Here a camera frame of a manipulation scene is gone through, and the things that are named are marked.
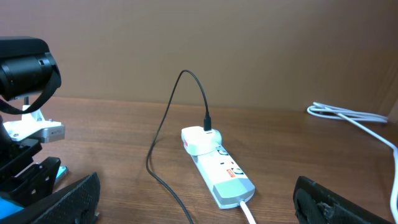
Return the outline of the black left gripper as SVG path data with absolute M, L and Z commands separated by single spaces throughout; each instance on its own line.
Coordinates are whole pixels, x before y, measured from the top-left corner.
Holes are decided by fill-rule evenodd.
M 61 160 L 48 157 L 35 164 L 42 150 L 37 139 L 13 141 L 1 126 L 1 197 L 27 207 L 53 193 Z

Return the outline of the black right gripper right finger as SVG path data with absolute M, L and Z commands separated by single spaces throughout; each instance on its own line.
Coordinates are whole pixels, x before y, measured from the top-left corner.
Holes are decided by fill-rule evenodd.
M 305 176 L 296 181 L 293 202 L 300 224 L 391 224 Z

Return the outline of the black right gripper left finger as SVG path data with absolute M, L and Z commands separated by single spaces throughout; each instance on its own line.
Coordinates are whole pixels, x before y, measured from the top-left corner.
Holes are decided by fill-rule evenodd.
M 100 180 L 96 172 L 1 219 L 2 224 L 94 224 L 98 220 Z

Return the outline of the turquoise screen smartphone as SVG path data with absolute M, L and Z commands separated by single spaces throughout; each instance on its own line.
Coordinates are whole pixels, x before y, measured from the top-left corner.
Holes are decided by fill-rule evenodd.
M 58 172 L 57 172 L 57 176 L 56 176 L 54 185 L 57 185 L 67 174 L 68 174 L 68 167 L 60 166 L 58 168 Z

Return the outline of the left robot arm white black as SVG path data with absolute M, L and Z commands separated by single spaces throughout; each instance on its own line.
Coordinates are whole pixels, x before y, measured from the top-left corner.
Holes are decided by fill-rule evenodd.
M 35 37 L 1 37 L 1 112 L 25 115 L 38 111 L 62 84 L 47 43 Z M 33 157 L 37 139 L 12 140 L 1 127 L 1 198 L 28 207 L 53 192 L 61 160 Z

